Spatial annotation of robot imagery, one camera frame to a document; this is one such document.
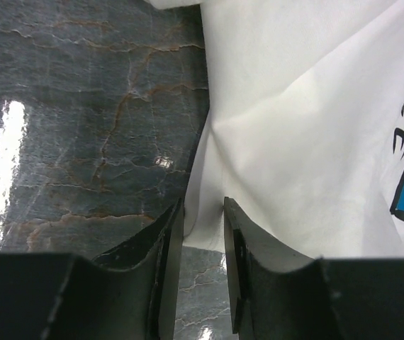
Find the white printed t shirt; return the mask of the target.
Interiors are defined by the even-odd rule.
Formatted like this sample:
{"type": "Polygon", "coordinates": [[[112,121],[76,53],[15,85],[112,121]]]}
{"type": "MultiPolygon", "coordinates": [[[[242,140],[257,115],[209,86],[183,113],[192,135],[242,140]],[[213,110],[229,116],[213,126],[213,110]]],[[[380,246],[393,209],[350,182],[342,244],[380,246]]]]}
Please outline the white printed t shirt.
{"type": "Polygon", "coordinates": [[[404,256],[404,1],[201,1],[210,110],[184,243],[237,201],[306,256],[404,256]]]}

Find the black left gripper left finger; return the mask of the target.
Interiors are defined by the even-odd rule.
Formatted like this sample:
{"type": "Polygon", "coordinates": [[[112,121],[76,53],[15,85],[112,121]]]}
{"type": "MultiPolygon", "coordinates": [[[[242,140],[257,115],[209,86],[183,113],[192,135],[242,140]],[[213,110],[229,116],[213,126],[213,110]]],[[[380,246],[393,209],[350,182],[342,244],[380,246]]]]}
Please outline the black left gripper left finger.
{"type": "Polygon", "coordinates": [[[181,200],[93,259],[0,253],[0,339],[171,339],[181,200]]]}

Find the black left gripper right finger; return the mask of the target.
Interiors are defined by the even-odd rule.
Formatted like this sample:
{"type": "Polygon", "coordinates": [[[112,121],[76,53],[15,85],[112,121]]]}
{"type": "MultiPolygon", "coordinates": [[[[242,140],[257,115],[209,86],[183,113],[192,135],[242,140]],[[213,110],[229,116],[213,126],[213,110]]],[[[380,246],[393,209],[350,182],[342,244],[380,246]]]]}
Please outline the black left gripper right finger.
{"type": "Polygon", "coordinates": [[[241,339],[404,339],[404,259],[311,259],[224,201],[232,330],[241,339]]]}

